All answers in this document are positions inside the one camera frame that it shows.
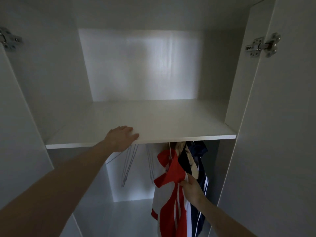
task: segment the red and white garment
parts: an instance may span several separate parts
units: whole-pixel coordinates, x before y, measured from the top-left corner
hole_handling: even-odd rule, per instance
[[[159,237],[192,237],[191,204],[185,198],[180,182],[188,175],[178,162],[175,150],[162,151],[158,161],[164,172],[154,180],[156,185],[151,215],[158,221]]]

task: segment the person's left arm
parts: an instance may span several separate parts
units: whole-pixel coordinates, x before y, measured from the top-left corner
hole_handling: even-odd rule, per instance
[[[139,135],[111,130],[103,141],[46,174],[0,210],[0,236],[59,236],[80,199],[113,152]]]

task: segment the forearm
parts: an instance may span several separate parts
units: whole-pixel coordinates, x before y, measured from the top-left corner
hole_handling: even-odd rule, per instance
[[[206,197],[203,197],[200,200],[197,205],[197,209],[202,212],[207,221],[214,228],[218,237],[255,236],[252,232],[247,230],[247,228],[235,221],[220,208],[213,205]]]
[[[111,153],[96,145],[46,174],[0,211],[0,235],[59,236]]]

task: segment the hand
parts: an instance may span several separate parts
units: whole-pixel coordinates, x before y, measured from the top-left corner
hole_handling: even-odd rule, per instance
[[[139,134],[131,135],[132,130],[133,127],[127,127],[126,125],[119,126],[113,130],[110,130],[104,140],[102,140],[99,144],[104,146],[106,151],[122,152],[139,137]]]
[[[188,174],[188,177],[189,182],[184,180],[180,183],[180,185],[183,187],[184,196],[186,197],[186,199],[191,204],[193,204],[194,207],[199,209],[199,205],[206,197],[203,194],[203,191],[196,179],[190,174]]]

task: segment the white shelf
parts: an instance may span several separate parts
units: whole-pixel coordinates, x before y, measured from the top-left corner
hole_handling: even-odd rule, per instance
[[[110,129],[134,127],[134,144],[235,139],[224,124],[227,101],[146,100],[94,102],[45,144],[47,149],[89,147]]]

